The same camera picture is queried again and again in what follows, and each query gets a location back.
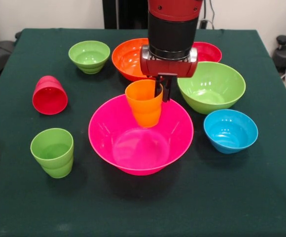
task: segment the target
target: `orange cup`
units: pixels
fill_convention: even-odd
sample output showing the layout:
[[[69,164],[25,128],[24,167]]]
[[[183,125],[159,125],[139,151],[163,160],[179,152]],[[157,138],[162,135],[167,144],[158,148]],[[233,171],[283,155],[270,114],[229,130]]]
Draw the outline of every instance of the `orange cup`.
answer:
[[[138,80],[125,89],[128,103],[139,126],[153,127],[158,123],[163,101],[163,86],[161,87],[162,91],[156,97],[155,80]]]

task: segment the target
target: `light green bowl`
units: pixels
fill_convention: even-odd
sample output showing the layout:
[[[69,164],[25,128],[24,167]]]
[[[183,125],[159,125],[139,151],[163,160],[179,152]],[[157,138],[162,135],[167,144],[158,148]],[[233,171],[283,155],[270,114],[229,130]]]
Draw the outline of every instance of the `light green bowl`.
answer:
[[[244,94],[245,80],[235,69],[215,62],[199,62],[191,78],[179,78],[185,101],[201,114],[228,109]]]
[[[69,57],[84,73],[98,73],[109,58],[110,48],[105,43],[89,40],[73,45]]]

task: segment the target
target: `white wall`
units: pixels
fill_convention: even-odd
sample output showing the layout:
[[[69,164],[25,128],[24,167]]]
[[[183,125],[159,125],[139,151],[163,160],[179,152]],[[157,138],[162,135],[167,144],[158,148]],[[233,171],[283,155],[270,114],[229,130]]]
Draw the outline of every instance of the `white wall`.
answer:
[[[104,28],[102,0],[0,0],[0,40],[24,28]]]
[[[276,37],[286,35],[286,0],[212,0],[212,4],[216,29],[256,29],[270,54],[277,47]],[[209,0],[207,18],[212,19]]]
[[[257,29],[270,53],[277,46],[276,36],[286,34],[286,0],[212,2],[216,29]],[[0,0],[0,40],[14,40],[25,27],[103,28],[102,0]]]

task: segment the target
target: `green tablecloth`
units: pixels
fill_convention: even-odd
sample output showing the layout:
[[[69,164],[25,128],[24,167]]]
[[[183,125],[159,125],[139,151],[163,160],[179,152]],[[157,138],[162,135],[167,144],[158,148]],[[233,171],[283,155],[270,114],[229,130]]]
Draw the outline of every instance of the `green tablecloth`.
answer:
[[[196,40],[217,45],[222,63],[245,78],[244,96],[232,108],[259,128],[256,143],[223,155],[203,131],[204,115],[191,110],[175,87],[172,98],[194,123],[194,139],[177,162],[136,177],[102,161],[88,140],[88,123],[106,100],[129,82],[111,59],[93,76],[68,58],[83,40],[111,51],[141,30],[26,29],[0,78],[0,236],[285,236],[286,89],[256,31],[198,30]],[[55,116],[32,106],[38,79],[54,75],[69,97]],[[75,141],[73,170],[47,176],[30,153],[40,131],[61,127]]]

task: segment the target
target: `green cup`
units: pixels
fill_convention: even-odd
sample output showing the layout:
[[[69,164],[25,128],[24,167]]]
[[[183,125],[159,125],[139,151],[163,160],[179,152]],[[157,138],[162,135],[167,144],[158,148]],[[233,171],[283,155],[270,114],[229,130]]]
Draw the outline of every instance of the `green cup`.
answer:
[[[79,42],[69,50],[72,62],[86,74],[98,73],[105,65],[109,55],[108,45],[94,40]]]
[[[52,178],[63,178],[72,170],[74,141],[72,135],[64,129],[42,131],[32,140],[30,150]]]
[[[215,62],[199,62],[191,78],[179,78],[187,104],[201,114],[228,109],[244,94],[246,83],[235,69]]]

